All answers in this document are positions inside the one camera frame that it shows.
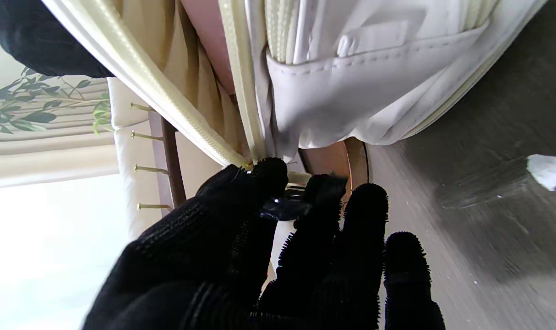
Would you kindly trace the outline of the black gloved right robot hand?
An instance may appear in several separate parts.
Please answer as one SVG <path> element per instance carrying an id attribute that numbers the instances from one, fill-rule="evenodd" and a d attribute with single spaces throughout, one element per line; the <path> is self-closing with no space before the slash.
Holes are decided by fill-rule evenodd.
<path id="1" fill-rule="evenodd" d="M 0 45 L 16 61 L 48 77 L 114 77 L 41 0 L 0 0 Z"/>

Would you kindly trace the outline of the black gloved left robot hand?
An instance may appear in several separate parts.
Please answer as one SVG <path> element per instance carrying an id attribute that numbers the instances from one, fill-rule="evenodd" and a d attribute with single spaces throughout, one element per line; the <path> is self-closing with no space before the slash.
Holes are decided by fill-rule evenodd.
<path id="1" fill-rule="evenodd" d="M 385 236 L 384 188 L 310 178 L 287 198 L 282 159 L 229 165 L 130 242 L 84 330 L 443 330 L 414 234 Z"/>

